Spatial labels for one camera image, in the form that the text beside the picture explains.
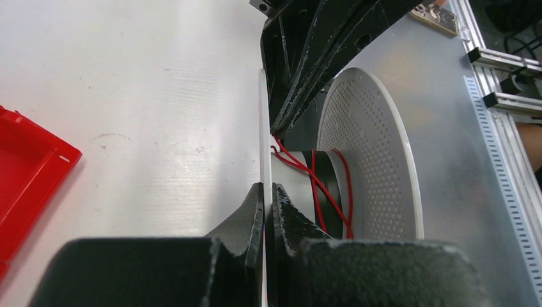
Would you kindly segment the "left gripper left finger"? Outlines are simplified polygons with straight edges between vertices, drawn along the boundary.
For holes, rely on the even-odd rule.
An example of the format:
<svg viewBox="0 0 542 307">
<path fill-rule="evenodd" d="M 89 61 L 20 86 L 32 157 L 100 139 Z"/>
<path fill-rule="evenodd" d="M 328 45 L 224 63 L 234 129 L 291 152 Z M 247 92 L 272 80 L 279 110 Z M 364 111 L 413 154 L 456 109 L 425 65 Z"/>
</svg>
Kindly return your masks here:
<svg viewBox="0 0 542 307">
<path fill-rule="evenodd" d="M 261 182 L 249 189 L 242 204 L 206 238 L 219 239 L 244 267 L 260 271 L 264 228 L 264 192 Z"/>
</svg>

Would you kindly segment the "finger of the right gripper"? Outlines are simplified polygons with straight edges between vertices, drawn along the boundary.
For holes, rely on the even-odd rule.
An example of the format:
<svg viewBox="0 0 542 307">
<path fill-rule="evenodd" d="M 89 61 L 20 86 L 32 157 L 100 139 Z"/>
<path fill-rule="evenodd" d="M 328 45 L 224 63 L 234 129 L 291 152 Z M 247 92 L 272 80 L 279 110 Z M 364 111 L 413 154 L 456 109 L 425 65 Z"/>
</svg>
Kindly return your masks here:
<svg viewBox="0 0 542 307">
<path fill-rule="evenodd" d="M 286 111 L 273 134 L 285 134 L 311 105 L 318 92 L 367 47 L 420 1 L 319 1 L 293 80 Z"/>
<path fill-rule="evenodd" d="M 319 1 L 272 1 L 261 34 L 263 68 L 267 78 L 270 126 L 278 127 L 284 117 L 293 80 L 304 51 Z"/>
</svg>

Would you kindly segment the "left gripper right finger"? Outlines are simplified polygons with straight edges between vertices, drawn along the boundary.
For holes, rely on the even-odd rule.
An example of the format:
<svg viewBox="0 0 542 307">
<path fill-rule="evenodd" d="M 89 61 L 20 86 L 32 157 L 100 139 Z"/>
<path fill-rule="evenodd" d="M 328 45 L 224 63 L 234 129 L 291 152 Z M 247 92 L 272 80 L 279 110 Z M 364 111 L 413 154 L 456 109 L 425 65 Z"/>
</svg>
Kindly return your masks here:
<svg viewBox="0 0 542 307">
<path fill-rule="evenodd" d="M 306 252 L 307 245 L 332 237 L 308 219 L 289 197 L 281 184 L 272 184 L 272 238 L 275 265 L 278 268 Z"/>
</svg>

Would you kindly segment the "white translucent cable spool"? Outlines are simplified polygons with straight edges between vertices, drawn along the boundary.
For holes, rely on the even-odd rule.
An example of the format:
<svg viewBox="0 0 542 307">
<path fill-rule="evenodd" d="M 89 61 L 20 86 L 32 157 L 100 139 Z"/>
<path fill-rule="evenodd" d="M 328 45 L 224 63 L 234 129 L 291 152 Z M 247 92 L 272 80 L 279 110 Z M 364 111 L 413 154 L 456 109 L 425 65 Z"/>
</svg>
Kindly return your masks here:
<svg viewBox="0 0 542 307">
<path fill-rule="evenodd" d="M 314 150 L 272 145 L 261 123 L 263 245 L 269 306 L 429 306 L 421 196 L 408 136 L 378 78 L 343 70 L 330 85 Z M 275 265 L 272 184 L 332 238 Z"/>
</svg>

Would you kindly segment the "small brown circuit board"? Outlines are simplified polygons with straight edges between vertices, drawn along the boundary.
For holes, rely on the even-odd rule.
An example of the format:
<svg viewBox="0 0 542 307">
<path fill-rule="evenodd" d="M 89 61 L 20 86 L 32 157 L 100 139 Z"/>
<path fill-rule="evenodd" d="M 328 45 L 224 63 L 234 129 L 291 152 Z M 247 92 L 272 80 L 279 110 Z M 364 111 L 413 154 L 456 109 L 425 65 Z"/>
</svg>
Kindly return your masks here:
<svg viewBox="0 0 542 307">
<path fill-rule="evenodd" d="M 447 35 L 458 35 L 456 15 L 436 4 L 419 4 L 409 12 L 409 16 Z"/>
</svg>

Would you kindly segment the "red two-compartment bin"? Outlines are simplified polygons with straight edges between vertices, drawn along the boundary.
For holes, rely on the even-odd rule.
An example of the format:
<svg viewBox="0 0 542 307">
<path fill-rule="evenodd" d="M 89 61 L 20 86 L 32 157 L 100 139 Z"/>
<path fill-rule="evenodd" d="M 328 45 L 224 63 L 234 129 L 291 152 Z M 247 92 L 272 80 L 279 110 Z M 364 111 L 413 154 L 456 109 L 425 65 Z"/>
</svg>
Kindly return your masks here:
<svg viewBox="0 0 542 307">
<path fill-rule="evenodd" d="M 1 108 L 1 277 L 67 176 L 76 147 L 18 111 Z"/>
</svg>

